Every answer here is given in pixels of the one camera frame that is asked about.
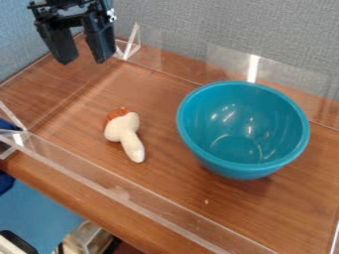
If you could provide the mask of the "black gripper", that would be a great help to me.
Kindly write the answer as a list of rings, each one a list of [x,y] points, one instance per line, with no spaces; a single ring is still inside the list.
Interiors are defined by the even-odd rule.
[[[28,9],[40,37],[61,64],[79,56],[71,27],[84,26],[85,42],[99,64],[115,54],[116,14],[108,0],[32,0]]]

